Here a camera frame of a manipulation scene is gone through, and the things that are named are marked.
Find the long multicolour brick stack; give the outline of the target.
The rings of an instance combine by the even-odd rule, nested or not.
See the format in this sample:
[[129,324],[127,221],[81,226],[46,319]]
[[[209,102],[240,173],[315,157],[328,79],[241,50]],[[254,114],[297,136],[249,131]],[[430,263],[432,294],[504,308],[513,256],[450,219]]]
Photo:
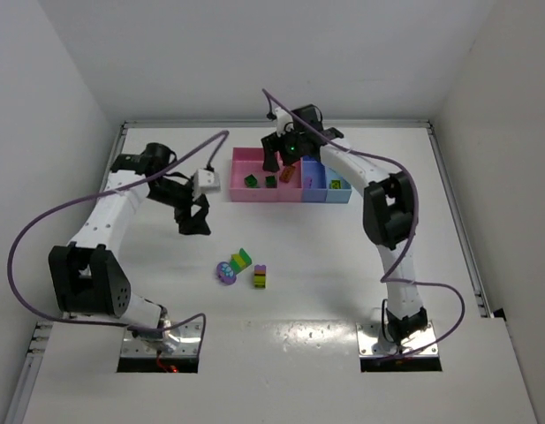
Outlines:
[[230,265],[235,274],[241,273],[252,264],[253,260],[244,248],[240,248],[237,253],[231,255]]

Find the green yellow orange brick stack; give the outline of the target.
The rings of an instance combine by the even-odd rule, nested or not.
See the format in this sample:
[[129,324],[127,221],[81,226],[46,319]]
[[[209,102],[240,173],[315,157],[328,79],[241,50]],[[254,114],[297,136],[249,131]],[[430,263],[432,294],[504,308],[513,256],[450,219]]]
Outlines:
[[246,177],[244,177],[243,181],[244,181],[244,184],[245,184],[246,188],[259,188],[260,187],[258,178],[253,174],[249,174]]

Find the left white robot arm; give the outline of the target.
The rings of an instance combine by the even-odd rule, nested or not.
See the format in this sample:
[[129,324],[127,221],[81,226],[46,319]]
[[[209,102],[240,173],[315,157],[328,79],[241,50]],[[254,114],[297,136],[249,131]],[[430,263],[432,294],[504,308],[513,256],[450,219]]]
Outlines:
[[107,318],[158,338],[169,325],[165,307],[132,292],[118,254],[140,205],[152,200],[174,210],[182,235],[210,233],[208,193],[220,188],[211,166],[191,177],[167,172],[172,151],[149,143],[137,154],[121,154],[110,167],[101,198],[65,246],[49,253],[49,269],[59,309],[66,314]]

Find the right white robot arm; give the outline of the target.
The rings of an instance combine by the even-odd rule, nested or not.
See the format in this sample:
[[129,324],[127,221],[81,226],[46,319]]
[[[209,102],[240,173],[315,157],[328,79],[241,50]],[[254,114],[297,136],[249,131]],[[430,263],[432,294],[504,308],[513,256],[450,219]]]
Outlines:
[[274,132],[261,140],[263,169],[277,171],[304,156],[315,159],[348,182],[362,198],[362,227],[381,257],[387,299],[381,333],[391,354],[428,325],[427,311],[414,284],[411,247],[418,223],[417,192],[404,171],[390,172],[352,149],[344,134],[326,128],[316,106],[286,111],[270,108]]

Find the dark green brick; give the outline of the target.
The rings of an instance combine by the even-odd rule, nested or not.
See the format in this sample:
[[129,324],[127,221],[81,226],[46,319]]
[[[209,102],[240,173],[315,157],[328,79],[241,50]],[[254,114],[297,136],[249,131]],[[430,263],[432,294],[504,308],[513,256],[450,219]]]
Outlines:
[[277,188],[277,181],[274,175],[265,177],[265,185],[267,188]]

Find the orange flat brick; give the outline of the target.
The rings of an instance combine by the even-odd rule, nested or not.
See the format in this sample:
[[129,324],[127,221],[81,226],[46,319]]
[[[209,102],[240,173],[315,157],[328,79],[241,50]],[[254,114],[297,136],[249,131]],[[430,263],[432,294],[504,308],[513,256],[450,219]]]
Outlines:
[[279,181],[285,184],[291,182],[296,171],[296,167],[293,165],[284,166],[279,174]]

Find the large pink bin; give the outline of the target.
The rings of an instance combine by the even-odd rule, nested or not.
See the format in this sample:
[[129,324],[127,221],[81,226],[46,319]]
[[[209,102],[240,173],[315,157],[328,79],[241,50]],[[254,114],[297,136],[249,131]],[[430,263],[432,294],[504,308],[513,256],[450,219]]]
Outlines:
[[279,189],[266,186],[266,178],[277,174],[262,168],[262,148],[234,148],[231,158],[229,195],[235,202],[277,202]]

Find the dark blue bin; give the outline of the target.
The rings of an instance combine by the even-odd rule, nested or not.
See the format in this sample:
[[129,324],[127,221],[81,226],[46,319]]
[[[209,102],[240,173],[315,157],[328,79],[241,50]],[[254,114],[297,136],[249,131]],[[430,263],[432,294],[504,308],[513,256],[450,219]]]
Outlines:
[[[313,188],[305,190],[305,177],[313,178]],[[324,166],[309,156],[302,159],[302,201],[305,203],[323,203],[326,201],[327,187]]]

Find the small pink bin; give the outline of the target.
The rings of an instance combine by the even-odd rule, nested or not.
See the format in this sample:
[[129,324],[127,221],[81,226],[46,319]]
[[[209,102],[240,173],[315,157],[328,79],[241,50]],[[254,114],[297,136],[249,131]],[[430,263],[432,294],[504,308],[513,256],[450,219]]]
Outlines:
[[278,200],[280,202],[301,202],[302,199],[302,162],[295,162],[292,167],[293,173],[289,181],[283,181],[282,176],[287,169],[286,166],[280,165],[278,172]]

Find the purple flower brick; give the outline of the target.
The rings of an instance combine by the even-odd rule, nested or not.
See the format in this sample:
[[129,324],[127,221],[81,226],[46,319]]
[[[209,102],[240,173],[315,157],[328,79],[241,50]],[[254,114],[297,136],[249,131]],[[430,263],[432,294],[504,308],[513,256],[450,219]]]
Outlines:
[[237,281],[237,274],[227,261],[221,261],[216,265],[216,277],[225,285],[232,285]]

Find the lime green brick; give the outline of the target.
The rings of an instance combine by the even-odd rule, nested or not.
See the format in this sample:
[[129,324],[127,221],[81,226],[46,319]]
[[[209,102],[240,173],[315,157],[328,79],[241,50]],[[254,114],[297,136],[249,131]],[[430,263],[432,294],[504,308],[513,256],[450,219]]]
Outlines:
[[329,182],[330,190],[340,190],[342,188],[342,181],[340,179],[332,179]]

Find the light blue bin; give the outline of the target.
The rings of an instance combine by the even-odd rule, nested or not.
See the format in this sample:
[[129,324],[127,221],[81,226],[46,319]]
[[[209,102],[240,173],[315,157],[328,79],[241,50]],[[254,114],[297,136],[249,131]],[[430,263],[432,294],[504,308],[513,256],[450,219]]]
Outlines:
[[351,185],[331,168],[325,168],[326,202],[346,204],[352,195]]

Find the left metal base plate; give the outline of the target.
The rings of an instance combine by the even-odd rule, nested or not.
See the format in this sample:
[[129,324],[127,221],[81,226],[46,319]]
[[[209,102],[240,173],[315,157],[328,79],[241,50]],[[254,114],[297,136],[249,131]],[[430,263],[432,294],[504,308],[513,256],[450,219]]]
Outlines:
[[201,332],[204,323],[201,318],[184,323],[174,329],[158,332],[139,333],[127,330],[124,333],[121,359],[163,359],[192,360],[200,351]]

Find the metal base plate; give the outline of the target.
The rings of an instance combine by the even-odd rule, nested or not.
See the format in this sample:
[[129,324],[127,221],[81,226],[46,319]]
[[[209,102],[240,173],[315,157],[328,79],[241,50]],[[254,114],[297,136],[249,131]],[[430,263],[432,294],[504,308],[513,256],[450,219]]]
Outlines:
[[127,330],[124,333],[121,359],[163,359],[192,360],[200,351],[201,332],[204,323],[201,318],[184,323],[174,329],[158,332],[139,333]]
[[379,359],[384,356],[398,356],[399,354],[415,359],[439,358],[439,348],[436,343],[435,331],[432,322],[421,330],[415,331],[401,341],[401,351],[395,344],[383,338],[381,324],[368,322],[356,324],[359,356],[361,359]]

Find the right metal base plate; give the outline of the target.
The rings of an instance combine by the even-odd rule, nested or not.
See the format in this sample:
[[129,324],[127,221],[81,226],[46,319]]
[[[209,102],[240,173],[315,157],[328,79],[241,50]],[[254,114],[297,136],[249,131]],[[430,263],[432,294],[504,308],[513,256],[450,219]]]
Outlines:
[[383,338],[381,324],[368,322],[356,324],[359,356],[361,359],[379,359],[384,356],[398,356],[399,354],[415,359],[439,358],[439,348],[436,343],[435,331],[432,322],[421,330],[415,331],[401,341],[401,351],[395,344]]

